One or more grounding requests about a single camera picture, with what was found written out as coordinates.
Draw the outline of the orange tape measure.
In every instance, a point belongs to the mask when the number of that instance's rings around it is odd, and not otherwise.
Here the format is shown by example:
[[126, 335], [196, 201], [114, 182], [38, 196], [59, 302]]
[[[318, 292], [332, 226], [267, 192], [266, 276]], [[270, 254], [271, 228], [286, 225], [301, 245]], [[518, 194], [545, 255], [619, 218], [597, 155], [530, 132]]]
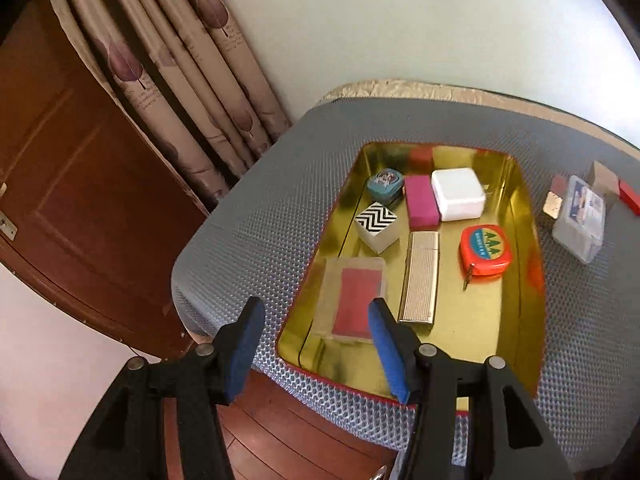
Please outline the orange tape measure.
[[459, 256], [464, 272], [463, 288], [476, 278], [498, 278], [512, 262], [506, 233], [498, 224], [468, 226], [460, 235]]

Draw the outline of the gold tablecloth edge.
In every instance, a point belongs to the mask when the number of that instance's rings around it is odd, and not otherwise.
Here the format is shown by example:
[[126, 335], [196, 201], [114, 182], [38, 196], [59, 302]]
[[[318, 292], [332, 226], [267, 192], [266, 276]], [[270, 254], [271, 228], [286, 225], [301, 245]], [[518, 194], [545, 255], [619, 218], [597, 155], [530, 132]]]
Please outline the gold tablecloth edge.
[[634, 144], [619, 138], [605, 128], [564, 112], [564, 110], [557, 110], [551, 106], [497, 92], [398, 78], [369, 79], [343, 84], [322, 96], [316, 105], [339, 99], [418, 99], [506, 110], [507, 112], [548, 120], [567, 128], [573, 128], [587, 136], [592, 136], [611, 145], [616, 150], [626, 153], [634, 159], [639, 159], [639, 149]]

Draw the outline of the white power adapter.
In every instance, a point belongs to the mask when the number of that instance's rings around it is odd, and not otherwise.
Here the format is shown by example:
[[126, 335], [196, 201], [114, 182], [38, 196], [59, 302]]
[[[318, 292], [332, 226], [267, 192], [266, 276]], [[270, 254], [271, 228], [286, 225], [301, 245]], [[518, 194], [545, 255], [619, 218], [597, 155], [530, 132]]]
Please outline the white power adapter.
[[483, 214], [486, 194], [472, 168], [435, 170], [431, 181], [442, 222], [477, 219]]

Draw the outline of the tan red cardboard box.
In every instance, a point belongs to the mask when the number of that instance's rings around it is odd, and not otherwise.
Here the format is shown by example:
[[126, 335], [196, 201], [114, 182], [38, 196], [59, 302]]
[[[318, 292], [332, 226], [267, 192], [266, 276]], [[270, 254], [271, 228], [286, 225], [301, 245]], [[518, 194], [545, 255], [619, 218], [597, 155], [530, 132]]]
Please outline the tan red cardboard box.
[[602, 162], [595, 160], [592, 163], [587, 182], [593, 192], [603, 198], [606, 211], [610, 211], [620, 199], [620, 180]]

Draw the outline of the clear long plastic box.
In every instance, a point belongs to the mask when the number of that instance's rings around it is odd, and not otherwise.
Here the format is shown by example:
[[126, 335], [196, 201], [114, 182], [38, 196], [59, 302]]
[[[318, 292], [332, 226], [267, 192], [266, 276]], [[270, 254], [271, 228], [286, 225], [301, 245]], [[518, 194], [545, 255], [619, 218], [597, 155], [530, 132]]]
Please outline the clear long plastic box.
[[553, 238], [583, 264], [600, 252], [604, 240], [605, 201], [577, 176], [570, 176]]

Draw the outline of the teal small round tin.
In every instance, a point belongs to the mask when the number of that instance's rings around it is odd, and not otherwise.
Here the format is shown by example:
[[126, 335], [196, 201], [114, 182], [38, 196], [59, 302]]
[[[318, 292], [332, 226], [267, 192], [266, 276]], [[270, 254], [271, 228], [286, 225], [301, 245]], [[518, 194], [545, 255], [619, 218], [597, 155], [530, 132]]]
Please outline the teal small round tin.
[[404, 176], [393, 168], [384, 168], [367, 182], [367, 191], [372, 200], [385, 206], [390, 205], [402, 194]]

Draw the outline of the gold textured case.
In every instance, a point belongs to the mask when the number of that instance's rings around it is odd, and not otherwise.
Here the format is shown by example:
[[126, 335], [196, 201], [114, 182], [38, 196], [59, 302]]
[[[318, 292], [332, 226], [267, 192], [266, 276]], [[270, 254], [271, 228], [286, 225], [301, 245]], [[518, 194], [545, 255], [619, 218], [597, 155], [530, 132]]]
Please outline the gold textured case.
[[398, 314], [401, 323], [434, 324], [438, 270], [439, 232], [411, 232]]

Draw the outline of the magenta rectangular block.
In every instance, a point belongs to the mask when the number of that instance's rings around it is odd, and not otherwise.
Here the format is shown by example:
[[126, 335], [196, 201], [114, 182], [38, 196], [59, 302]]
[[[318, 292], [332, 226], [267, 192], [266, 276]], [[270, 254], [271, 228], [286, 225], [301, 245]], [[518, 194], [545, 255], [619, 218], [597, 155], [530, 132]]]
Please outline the magenta rectangular block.
[[440, 214], [431, 178], [427, 174], [405, 177], [405, 196], [411, 231], [436, 229]]

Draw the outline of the red gold toffee tin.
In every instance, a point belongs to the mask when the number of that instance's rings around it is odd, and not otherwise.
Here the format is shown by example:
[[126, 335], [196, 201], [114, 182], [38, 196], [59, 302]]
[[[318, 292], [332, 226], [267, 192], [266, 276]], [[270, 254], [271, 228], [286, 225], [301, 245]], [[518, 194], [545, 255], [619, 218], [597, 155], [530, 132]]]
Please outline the red gold toffee tin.
[[420, 341], [431, 342], [455, 359], [483, 362], [502, 356], [529, 393], [537, 390], [544, 354], [544, 268], [529, 192], [520, 166], [508, 154], [445, 144], [370, 142], [364, 144], [338, 194], [314, 256], [277, 339], [289, 367], [326, 385], [388, 404], [390, 394], [373, 344], [326, 338], [312, 328], [324, 267], [329, 258], [370, 258], [359, 239], [355, 217], [370, 205], [367, 182], [384, 168], [402, 174], [472, 168], [486, 193], [480, 224], [500, 226], [511, 249], [510, 266], [494, 278], [467, 282], [459, 255], [468, 220], [439, 228], [440, 254], [435, 319], [416, 324]]

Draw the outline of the beige patterned curtain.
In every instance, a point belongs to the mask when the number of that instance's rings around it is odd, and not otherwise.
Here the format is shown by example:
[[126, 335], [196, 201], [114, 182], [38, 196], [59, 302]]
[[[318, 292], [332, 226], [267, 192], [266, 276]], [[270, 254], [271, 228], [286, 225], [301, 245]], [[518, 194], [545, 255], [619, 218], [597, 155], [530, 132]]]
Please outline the beige patterned curtain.
[[91, 75], [215, 207], [290, 122], [224, 0], [50, 0]]

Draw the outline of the grey mesh table mat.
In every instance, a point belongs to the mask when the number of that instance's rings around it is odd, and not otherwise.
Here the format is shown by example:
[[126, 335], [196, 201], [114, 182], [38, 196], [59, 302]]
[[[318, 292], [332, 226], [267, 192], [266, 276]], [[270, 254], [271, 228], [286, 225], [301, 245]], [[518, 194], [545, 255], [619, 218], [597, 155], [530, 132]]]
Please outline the grey mesh table mat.
[[[639, 152], [585, 119], [533, 102], [325, 98], [232, 188], [186, 244], [171, 273], [183, 324], [213, 335], [247, 298], [267, 308], [255, 365], [322, 417], [399, 450], [413, 414], [287, 367], [274, 343], [357, 153], [371, 141], [490, 148], [515, 157], [535, 204], [555, 174], [600, 160], [639, 181]], [[538, 408], [576, 471], [612, 463], [639, 419], [639, 220], [624, 206], [606, 220], [602, 249], [581, 264], [541, 239], [547, 283], [546, 356]]]

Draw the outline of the yellow small box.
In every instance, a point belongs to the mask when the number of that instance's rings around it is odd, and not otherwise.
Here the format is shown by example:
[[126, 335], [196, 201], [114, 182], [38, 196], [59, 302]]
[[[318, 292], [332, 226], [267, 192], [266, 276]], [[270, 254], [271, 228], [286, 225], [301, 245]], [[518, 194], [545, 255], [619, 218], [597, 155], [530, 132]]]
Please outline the yellow small box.
[[544, 206], [542, 206], [542, 213], [546, 218], [555, 221], [559, 217], [566, 189], [567, 178], [562, 174], [556, 174], [551, 180]]

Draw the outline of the black white zigzag cube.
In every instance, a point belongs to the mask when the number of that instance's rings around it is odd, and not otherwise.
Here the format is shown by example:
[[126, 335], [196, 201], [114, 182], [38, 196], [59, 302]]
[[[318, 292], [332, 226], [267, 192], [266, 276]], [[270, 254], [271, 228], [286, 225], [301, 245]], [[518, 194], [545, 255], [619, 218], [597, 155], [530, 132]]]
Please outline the black white zigzag cube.
[[360, 240], [377, 255], [385, 252], [400, 237], [400, 221], [390, 208], [375, 202], [355, 217]]

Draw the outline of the clear box with red card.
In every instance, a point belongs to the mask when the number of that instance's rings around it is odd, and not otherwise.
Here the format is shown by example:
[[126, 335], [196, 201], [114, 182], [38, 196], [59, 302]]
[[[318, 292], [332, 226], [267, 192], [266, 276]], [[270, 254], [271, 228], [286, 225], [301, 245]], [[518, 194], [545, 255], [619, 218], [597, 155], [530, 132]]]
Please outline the clear box with red card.
[[368, 307], [385, 297], [385, 273], [380, 257], [327, 258], [310, 332], [343, 342], [370, 341]]

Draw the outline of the red flat box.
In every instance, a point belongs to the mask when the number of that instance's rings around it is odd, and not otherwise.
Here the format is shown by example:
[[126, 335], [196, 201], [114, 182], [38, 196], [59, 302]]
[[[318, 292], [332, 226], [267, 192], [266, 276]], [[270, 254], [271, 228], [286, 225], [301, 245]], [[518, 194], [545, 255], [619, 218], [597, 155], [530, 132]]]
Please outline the red flat box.
[[626, 181], [618, 180], [620, 200], [636, 215], [640, 216], [640, 196]]

